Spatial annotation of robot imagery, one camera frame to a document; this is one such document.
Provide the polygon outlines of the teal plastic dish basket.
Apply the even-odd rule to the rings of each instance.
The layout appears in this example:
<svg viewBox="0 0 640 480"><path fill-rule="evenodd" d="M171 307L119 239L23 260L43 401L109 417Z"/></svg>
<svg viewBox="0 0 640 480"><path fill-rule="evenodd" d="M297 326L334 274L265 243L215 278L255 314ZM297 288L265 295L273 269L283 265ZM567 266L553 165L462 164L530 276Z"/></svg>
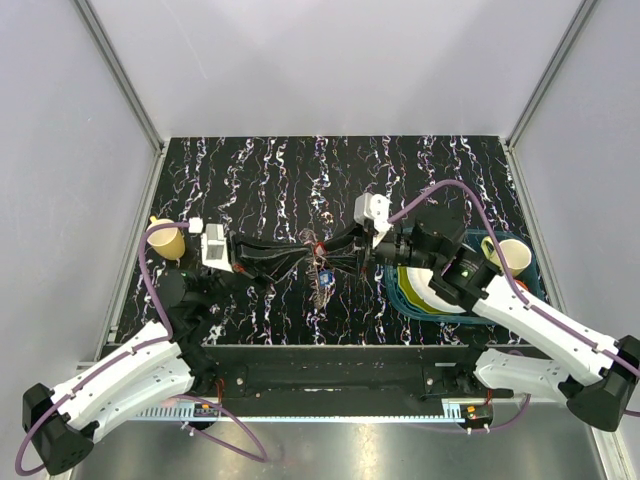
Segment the teal plastic dish basket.
<svg viewBox="0 0 640 480"><path fill-rule="evenodd" d="M463 325L494 325L494 322L479 317L475 314L463 312L461 315L434 315L426 311L413 307L409 304L402 294L398 286L397 268L386 266L384 269L384 282L386 286L387 297L393 308L409 317L412 320L418 320L431 323L456 323ZM546 292L542 278L538 272L538 264L533 254L531 265L515 280L523 281L530 289L530 293L540 300L546 299Z"/></svg>

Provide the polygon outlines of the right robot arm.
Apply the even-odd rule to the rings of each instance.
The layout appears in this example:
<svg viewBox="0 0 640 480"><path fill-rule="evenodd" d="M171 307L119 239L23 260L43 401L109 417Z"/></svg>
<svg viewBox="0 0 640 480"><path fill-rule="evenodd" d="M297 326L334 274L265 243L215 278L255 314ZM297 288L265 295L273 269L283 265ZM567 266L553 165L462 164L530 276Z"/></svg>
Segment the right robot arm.
<svg viewBox="0 0 640 480"><path fill-rule="evenodd" d="M436 296L467 313L501 325L545 354L544 359L486 347L475 362L454 371L466 396L506 389L554 400L578 419L614 432L638 385L639 341L590 329L522 290L485 256L465 244L460 220L425 209L409 229L360 215L348 229L316 247L327 259L348 246L347 264L416 267L429 274Z"/></svg>

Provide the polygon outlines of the white plate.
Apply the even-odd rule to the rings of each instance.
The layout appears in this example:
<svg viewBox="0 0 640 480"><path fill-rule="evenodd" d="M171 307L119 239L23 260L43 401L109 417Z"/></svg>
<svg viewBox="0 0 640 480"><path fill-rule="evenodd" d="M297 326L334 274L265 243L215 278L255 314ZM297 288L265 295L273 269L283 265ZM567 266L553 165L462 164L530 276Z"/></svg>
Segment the white plate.
<svg viewBox="0 0 640 480"><path fill-rule="evenodd" d="M431 270L407 267L407 274L414 290L429 305L427 313L434 315L461 315L464 312L461 307L446 302L436 294L436 291L429 285L433 278Z"/></svg>

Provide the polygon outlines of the orange cup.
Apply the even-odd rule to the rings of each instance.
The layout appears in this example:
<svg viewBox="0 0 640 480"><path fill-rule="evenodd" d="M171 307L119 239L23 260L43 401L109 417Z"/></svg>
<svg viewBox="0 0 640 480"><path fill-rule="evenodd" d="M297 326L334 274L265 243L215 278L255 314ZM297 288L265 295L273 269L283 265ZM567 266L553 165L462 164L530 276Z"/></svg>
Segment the orange cup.
<svg viewBox="0 0 640 480"><path fill-rule="evenodd" d="M525 291L530 292L529 287L521 280L516 279L515 280L516 284L519 285L522 289L524 289Z"/></svg>

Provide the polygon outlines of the yellow-green plate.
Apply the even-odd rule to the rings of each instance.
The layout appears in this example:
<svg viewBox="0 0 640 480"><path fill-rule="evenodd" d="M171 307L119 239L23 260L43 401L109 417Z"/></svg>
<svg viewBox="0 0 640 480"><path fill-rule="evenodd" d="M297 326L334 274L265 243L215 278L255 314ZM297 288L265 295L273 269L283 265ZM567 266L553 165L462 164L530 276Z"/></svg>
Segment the yellow-green plate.
<svg viewBox="0 0 640 480"><path fill-rule="evenodd" d="M397 268L397 278L398 278L397 282L398 282L399 289L404 295L404 297L406 298L407 302L415 308L421 309L423 311L427 311L427 308L429 307L429 305L423 301L423 299L418 295L418 293L412 287L408 278L406 267Z"/></svg>

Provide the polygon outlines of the red plastic key tag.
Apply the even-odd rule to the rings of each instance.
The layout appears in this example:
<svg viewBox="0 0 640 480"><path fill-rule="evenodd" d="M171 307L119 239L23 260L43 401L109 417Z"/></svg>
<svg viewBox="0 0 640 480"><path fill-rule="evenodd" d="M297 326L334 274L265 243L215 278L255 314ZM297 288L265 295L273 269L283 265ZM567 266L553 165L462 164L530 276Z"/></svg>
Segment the red plastic key tag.
<svg viewBox="0 0 640 480"><path fill-rule="evenodd" d="M318 242L315 244L314 254L317 256L324 256L326 254L326 249L322 242Z"/></svg>

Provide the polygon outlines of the aluminium frame post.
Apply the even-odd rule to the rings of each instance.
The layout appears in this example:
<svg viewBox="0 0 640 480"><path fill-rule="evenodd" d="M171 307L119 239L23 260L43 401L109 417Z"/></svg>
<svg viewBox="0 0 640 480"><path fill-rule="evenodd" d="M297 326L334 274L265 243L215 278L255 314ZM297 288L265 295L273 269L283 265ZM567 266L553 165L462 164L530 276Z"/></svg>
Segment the aluminium frame post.
<svg viewBox="0 0 640 480"><path fill-rule="evenodd" d="M88 0L71 0L71 4L87 29L99 55L109 70L147 142L155 153L161 152L165 141L159 134L144 107L92 2Z"/></svg>
<svg viewBox="0 0 640 480"><path fill-rule="evenodd" d="M582 0L579 3L523 111L509 135L504 139L507 148L514 149L524 135L599 4L599 0Z"/></svg>

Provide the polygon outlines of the left aluminium frame post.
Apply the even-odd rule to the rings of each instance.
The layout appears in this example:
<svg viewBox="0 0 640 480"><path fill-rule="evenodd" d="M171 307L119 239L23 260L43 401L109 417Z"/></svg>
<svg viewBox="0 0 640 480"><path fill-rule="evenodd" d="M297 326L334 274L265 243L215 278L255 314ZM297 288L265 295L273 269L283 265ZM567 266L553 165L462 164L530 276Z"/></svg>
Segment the left aluminium frame post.
<svg viewBox="0 0 640 480"><path fill-rule="evenodd" d="M87 29L99 55L109 70L147 142L155 153L161 152L165 141L159 134L144 107L92 2L88 0L71 0L71 4Z"/></svg>

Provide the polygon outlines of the right aluminium frame post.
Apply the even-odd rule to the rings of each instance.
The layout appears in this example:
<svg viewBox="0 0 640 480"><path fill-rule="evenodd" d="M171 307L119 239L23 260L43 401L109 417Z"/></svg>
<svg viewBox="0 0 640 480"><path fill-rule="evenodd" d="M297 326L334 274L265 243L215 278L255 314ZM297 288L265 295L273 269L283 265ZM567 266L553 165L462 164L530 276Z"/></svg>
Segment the right aluminium frame post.
<svg viewBox="0 0 640 480"><path fill-rule="evenodd" d="M524 135L599 4L599 0L582 0L579 3L523 111L509 135L504 139L507 148L514 149Z"/></svg>

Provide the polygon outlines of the cream mug in basket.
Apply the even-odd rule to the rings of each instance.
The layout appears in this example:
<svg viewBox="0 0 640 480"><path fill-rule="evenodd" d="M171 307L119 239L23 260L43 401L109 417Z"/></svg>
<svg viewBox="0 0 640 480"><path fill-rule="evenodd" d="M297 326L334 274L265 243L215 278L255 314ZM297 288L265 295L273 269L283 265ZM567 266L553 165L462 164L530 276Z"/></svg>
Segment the cream mug in basket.
<svg viewBox="0 0 640 480"><path fill-rule="evenodd" d="M489 236L486 236L480 243L481 250L485 257L501 270L503 268L497 246L500 247L506 265L514 278L520 276L531 265L533 253L524 242L508 238L494 243Z"/></svg>

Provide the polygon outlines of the yellow mug on table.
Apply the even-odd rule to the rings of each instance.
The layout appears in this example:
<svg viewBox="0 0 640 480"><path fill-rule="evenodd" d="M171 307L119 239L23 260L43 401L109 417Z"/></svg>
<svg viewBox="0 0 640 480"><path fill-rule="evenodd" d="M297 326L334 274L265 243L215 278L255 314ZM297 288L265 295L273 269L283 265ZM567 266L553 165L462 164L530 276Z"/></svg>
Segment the yellow mug on table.
<svg viewBox="0 0 640 480"><path fill-rule="evenodd" d="M147 243L162 258L170 261L181 259L186 252L186 244L178 227L164 228L154 231Z"/></svg>

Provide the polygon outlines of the blue plastic key tag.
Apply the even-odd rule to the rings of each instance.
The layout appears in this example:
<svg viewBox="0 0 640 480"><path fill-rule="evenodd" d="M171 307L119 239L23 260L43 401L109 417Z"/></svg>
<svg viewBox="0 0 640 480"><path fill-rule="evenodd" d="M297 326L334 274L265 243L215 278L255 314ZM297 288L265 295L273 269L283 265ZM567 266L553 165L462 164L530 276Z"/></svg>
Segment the blue plastic key tag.
<svg viewBox="0 0 640 480"><path fill-rule="evenodd" d="M318 281L321 287L330 287L334 283L334 273L330 270L323 270L319 273Z"/></svg>

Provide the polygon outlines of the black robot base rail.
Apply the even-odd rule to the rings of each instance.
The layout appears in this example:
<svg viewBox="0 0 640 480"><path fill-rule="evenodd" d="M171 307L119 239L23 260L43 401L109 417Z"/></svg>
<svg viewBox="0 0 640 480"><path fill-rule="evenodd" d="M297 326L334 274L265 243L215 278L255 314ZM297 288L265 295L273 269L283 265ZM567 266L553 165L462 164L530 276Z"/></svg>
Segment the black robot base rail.
<svg viewBox="0 0 640 480"><path fill-rule="evenodd" d="M199 348L151 374L152 402L221 397L240 416L422 414L445 398L529 394L564 403L566 379L528 346L519 355L468 346L255 346Z"/></svg>

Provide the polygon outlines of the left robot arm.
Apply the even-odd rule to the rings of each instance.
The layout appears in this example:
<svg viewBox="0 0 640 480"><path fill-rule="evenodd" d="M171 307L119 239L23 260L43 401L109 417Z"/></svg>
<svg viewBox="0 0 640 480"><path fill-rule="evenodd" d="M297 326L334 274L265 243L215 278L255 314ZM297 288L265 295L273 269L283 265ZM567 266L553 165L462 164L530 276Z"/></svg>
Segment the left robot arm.
<svg viewBox="0 0 640 480"><path fill-rule="evenodd" d="M202 272L173 270L147 283L157 319L75 377L54 387L38 383L23 395L26 437L50 475L83 461L115 427L165 399L203 396L219 385L203 341L212 308L249 286L269 287L311 254L308 245L225 235L207 226Z"/></svg>

